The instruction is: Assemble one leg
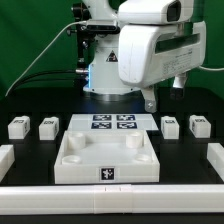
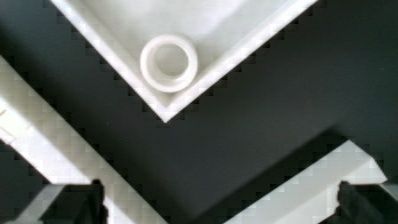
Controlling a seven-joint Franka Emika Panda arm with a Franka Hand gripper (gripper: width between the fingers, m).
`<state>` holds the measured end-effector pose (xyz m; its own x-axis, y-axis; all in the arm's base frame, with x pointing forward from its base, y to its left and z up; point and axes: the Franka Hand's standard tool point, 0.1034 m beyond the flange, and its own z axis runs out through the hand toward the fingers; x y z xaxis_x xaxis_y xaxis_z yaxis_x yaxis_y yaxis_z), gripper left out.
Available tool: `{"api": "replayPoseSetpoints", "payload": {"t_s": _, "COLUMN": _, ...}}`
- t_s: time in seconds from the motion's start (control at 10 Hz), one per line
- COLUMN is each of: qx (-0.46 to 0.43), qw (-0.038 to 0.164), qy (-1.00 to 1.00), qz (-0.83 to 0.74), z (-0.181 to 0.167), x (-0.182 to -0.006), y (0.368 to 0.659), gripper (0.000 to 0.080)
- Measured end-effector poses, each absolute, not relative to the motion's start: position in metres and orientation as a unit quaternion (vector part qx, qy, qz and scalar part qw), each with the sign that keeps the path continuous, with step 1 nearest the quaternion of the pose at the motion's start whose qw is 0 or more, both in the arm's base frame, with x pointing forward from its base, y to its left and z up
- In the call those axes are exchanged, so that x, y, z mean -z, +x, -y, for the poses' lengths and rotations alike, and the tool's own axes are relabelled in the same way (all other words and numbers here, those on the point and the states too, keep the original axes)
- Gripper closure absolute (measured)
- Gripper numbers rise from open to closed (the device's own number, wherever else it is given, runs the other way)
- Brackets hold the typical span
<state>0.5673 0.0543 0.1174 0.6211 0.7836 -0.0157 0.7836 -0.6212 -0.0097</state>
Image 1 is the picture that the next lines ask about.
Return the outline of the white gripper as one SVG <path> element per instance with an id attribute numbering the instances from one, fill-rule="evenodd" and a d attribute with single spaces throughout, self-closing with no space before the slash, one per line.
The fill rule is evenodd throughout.
<path id="1" fill-rule="evenodd" d="M 118 73 L 128 86 L 145 88 L 145 110 L 156 111 L 153 87 L 174 77 L 172 100 L 182 100 L 187 72 L 203 64 L 206 47 L 205 22 L 194 23 L 192 33 L 177 36 L 177 26 L 126 25 L 120 32 Z"/>

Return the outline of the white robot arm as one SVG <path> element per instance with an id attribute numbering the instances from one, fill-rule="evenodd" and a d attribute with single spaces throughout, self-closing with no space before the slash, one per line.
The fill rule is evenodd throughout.
<path id="1" fill-rule="evenodd" d="M 190 22 L 194 0 L 126 0 L 117 10 L 109 0 L 82 1 L 91 16 L 82 28 L 95 36 L 85 92 L 117 101 L 140 91 L 153 113 L 154 85 L 174 78 L 182 88 L 186 72 L 203 63 L 206 24 Z"/>

